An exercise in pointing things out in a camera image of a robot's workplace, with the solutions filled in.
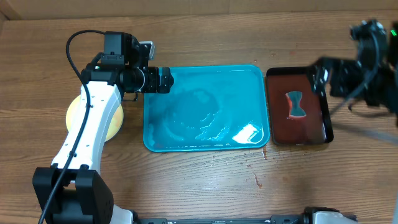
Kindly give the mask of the yellow-green plate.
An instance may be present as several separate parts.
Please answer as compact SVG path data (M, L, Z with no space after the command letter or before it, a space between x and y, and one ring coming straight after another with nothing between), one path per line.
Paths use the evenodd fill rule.
M66 123L66 127L67 127L68 131L71 130L71 128L72 128L72 123L74 122L75 113L77 112L79 104L80 104L80 96L77 96L71 102L70 106L67 109L65 123ZM105 141L109 141L110 139L115 137L115 135L117 135L117 133L121 129L123 120L124 120L123 107L122 107L122 105L119 105L119 107L117 108L115 114L113 115L113 117L111 119Z

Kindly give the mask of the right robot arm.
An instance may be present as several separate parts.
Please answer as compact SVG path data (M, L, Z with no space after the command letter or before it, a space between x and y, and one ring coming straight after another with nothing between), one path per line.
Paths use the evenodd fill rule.
M349 110L364 101L370 107L384 106L387 113L362 114L364 118L378 118L397 114L397 22L390 31L375 19L362 21L350 28L350 37L358 43L355 60L320 57L307 67L307 78L313 93L330 95L343 101L325 113L331 117L344 105Z

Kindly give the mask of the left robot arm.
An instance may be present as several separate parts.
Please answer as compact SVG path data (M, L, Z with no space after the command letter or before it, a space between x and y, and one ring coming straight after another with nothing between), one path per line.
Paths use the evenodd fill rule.
M90 62L81 80L72 128L51 165L32 178L39 223L135 223L100 175L106 135L125 93L169 93L174 78L168 67Z

